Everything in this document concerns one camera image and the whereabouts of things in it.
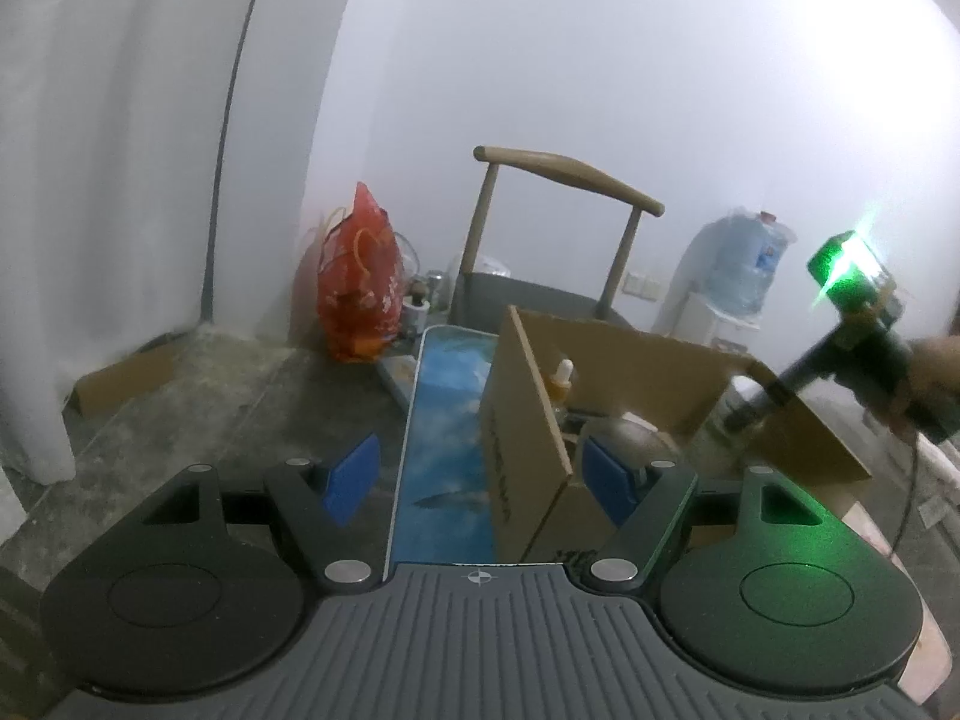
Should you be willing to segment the person right hand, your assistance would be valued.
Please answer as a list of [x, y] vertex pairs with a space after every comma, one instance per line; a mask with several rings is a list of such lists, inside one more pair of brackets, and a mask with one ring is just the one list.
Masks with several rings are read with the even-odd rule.
[[910, 343], [910, 366], [907, 375], [900, 380], [890, 405], [890, 415], [896, 429], [907, 429], [905, 413], [915, 401], [921, 401], [930, 394], [958, 395], [958, 343], [960, 338], [957, 335], [923, 338]]

